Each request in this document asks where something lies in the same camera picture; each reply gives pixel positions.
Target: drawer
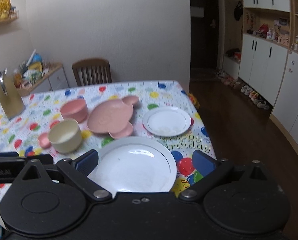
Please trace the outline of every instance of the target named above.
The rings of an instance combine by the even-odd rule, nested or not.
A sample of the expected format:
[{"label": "drawer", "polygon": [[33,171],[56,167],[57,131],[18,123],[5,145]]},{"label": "drawer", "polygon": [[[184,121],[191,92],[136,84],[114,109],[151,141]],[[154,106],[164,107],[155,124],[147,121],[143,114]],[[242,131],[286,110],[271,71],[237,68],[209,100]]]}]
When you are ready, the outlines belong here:
[{"label": "drawer", "polygon": [[63,68],[60,68],[49,77],[50,85],[53,90],[56,90],[64,80],[66,80],[66,76]]},{"label": "drawer", "polygon": [[32,90],[31,94],[48,92],[48,91],[52,91],[52,88],[50,86],[49,80],[46,79],[39,86],[37,86],[34,90]]},{"label": "drawer", "polygon": [[62,90],[69,88],[67,80],[64,80],[56,89],[53,89],[54,91],[56,90]]}]

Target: pink bear-shaped plate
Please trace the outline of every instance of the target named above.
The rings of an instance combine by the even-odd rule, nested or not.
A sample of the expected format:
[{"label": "pink bear-shaped plate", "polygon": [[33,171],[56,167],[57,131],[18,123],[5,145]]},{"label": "pink bear-shaped plate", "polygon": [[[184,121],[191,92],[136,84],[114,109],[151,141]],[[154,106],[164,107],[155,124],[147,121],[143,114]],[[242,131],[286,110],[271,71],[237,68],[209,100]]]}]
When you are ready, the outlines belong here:
[{"label": "pink bear-shaped plate", "polygon": [[129,121],[133,114],[133,105],[138,102],[138,97],[128,96],[99,104],[88,117],[88,129],[98,134],[109,133],[114,139],[131,135],[133,126]]}]

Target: small white plate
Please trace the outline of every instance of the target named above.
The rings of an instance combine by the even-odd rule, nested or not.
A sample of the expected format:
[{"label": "small white plate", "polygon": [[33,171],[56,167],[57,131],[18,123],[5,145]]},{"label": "small white plate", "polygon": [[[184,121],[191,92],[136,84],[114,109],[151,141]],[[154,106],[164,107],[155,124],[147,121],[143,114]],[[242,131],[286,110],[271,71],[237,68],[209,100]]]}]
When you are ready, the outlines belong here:
[{"label": "small white plate", "polygon": [[88,178],[113,197],[121,192],[168,192],[177,175],[171,152],[143,137],[115,140],[98,151],[99,164]]},{"label": "small white plate", "polygon": [[150,110],[143,118],[144,127],[158,136],[172,137],[187,131],[191,118],[185,111],[172,106]]}]

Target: dark door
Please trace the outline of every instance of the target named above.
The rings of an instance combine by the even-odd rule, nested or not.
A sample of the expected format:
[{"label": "dark door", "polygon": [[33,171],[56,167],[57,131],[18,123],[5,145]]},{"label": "dark door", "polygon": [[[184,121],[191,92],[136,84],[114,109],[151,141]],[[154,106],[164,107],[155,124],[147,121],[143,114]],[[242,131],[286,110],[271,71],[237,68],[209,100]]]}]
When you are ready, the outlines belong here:
[{"label": "dark door", "polygon": [[[218,0],[190,0],[190,7],[198,11],[192,11],[191,17],[191,68],[215,69],[218,58]],[[204,8],[203,17],[197,7]]]}]

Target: beige bowl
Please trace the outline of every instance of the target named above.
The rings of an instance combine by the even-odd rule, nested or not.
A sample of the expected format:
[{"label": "beige bowl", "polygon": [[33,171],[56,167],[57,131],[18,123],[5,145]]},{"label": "beige bowl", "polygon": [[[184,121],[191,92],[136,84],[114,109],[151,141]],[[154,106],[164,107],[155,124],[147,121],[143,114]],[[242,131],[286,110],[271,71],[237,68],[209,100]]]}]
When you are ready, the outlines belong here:
[{"label": "beige bowl", "polygon": [[62,154],[76,150],[82,142],[78,122],[74,119],[66,119],[56,124],[49,132],[48,140],[55,150]]}]

